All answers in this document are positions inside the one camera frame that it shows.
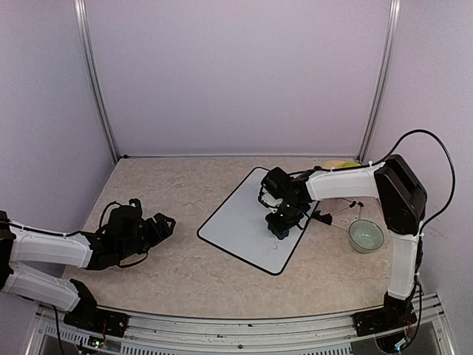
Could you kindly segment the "metal whiteboard stand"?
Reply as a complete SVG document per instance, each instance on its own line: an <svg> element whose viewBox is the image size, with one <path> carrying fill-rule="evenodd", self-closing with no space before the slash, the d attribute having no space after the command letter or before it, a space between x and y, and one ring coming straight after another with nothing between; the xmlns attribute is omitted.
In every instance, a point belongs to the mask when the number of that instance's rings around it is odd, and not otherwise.
<svg viewBox="0 0 473 355"><path fill-rule="evenodd" d="M339 198L330 200L323 207L330 207L331 211L316 209L312 212L310 218L326 226L334 226L343 230L348 230L352 224L361 220L365 205L359 199Z"/></svg>

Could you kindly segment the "blue whiteboard eraser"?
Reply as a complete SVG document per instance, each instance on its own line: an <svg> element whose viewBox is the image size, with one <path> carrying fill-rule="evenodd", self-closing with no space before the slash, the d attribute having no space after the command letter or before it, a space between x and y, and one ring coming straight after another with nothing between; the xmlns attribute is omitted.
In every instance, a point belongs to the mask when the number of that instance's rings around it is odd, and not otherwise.
<svg viewBox="0 0 473 355"><path fill-rule="evenodd" d="M289 235L289 232L290 232L289 230L283 231L281 233L276 234L276 237L279 240L284 240Z"/></svg>

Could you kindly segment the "white whiteboard with black frame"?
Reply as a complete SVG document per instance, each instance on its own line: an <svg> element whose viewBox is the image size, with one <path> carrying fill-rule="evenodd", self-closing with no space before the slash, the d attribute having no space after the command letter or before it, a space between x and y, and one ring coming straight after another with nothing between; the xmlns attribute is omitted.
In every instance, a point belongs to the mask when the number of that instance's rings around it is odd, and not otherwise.
<svg viewBox="0 0 473 355"><path fill-rule="evenodd" d="M292 257L309 218L304 216L280 240L268 229L270 210L258 202L268 170L256 167L197 230L197 236L221 251L272 276L280 275Z"/></svg>

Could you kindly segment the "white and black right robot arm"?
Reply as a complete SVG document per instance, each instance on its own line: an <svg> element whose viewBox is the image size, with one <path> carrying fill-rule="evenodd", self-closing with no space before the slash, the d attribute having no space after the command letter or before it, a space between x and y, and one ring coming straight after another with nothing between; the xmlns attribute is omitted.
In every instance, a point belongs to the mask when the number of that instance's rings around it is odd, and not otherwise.
<svg viewBox="0 0 473 355"><path fill-rule="evenodd" d="M366 166L316 166L292 173L276 167L263 177L258 201L269 211L265 222L279 240L318 223L347 239L370 266L375 256L388 258L381 306L353 315L357 336L405 334L418 325L421 308L412 301L420 291L426 191L401 156Z"/></svg>

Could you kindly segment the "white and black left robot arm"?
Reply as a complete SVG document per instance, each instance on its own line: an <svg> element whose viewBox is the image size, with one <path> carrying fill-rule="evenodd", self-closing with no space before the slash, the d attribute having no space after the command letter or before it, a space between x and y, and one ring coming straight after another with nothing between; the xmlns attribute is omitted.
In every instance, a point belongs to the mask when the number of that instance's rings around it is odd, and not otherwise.
<svg viewBox="0 0 473 355"><path fill-rule="evenodd" d="M116 201L104 208L94 232L57 232L13 222L1 212L1 291L36 300L64 311L64 322L82 329L118 332L127 317L98 307L92 292L79 280L64 280L39 271L31 262L103 271L149 251L172 236L175 219L157 213L143 218L140 200Z"/></svg>

